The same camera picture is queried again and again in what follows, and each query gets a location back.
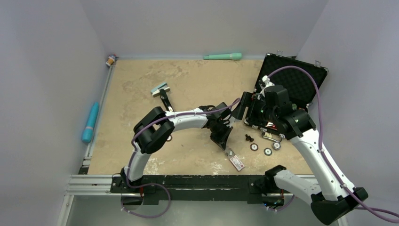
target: tabletop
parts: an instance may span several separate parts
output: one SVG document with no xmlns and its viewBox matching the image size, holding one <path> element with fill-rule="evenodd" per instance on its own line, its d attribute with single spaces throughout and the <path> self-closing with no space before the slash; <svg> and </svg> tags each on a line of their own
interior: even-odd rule
<svg viewBox="0 0 399 226">
<path fill-rule="evenodd" d="M 119 60 L 107 88 L 102 115 L 96 125 L 93 156 L 88 174 L 111 175 L 120 172 L 133 151 L 130 143 L 133 127 L 154 107 L 160 97 L 150 91 L 167 82 L 167 93 L 175 111 L 192 110 L 201 105 L 231 104 L 243 91 L 253 91 L 261 60 Z M 312 174 L 306 161 L 289 141 L 267 156 L 263 150 L 272 141 L 259 130 L 238 122 L 233 125 L 227 145 L 241 159 L 245 168 L 238 172 L 209 136 L 208 129 L 185 129 L 172 134 L 173 139 L 149 159 L 145 174 L 235 175 L 264 174 L 283 165 L 295 174 Z M 250 135 L 258 145 L 252 151 Z"/>
</svg>

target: black screw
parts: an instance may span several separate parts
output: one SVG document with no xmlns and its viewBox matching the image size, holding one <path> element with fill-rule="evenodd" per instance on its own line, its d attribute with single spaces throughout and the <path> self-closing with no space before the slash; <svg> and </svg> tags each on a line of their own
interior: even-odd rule
<svg viewBox="0 0 399 226">
<path fill-rule="evenodd" d="M 248 134 L 245 135 L 245 140 L 249 140 L 251 142 L 254 141 L 254 139 L 251 136 L 248 136 Z"/>
</svg>

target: black foam padding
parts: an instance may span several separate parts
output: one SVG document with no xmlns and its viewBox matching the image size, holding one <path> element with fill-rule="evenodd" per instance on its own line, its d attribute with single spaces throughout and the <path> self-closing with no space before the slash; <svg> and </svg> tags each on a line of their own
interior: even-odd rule
<svg viewBox="0 0 399 226">
<path fill-rule="evenodd" d="M 316 67 L 315 65 L 299 60 L 268 53 L 263 61 L 255 84 L 256 93 L 261 91 L 259 80 L 262 80 L 263 76 L 269 75 L 274 70 L 288 65 L 298 66 L 306 70 L 316 81 L 318 88 L 320 88 L 320 85 L 328 74 L 328 69 L 325 67 Z M 316 90 L 308 76 L 296 69 L 285 69 L 280 71 L 272 76 L 270 81 L 276 85 L 285 87 L 288 91 L 290 100 L 301 108 L 305 108 L 316 95 Z"/>
</svg>

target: gray floor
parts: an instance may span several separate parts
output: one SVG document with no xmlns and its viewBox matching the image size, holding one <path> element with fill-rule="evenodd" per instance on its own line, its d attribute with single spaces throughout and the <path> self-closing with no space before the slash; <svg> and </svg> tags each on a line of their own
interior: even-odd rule
<svg viewBox="0 0 399 226">
<path fill-rule="evenodd" d="M 166 202 L 155 206 L 140 206 L 142 214 L 156 214 Z M 68 226 L 322 226 L 309 206 L 295 199 L 291 206 L 277 214 L 267 212 L 262 205 L 245 202 L 173 201 L 167 213 L 155 219 L 143 219 L 120 211 L 120 197 L 76 196 Z"/>
</svg>

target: cylindrical green object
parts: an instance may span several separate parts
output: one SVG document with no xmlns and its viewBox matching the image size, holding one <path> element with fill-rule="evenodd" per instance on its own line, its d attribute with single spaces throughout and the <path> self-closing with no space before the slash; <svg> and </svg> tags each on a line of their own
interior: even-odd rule
<svg viewBox="0 0 399 226">
<path fill-rule="evenodd" d="M 242 58 L 241 53 L 229 53 L 229 54 L 217 54 L 204 56 L 204 60 L 240 60 Z"/>
</svg>

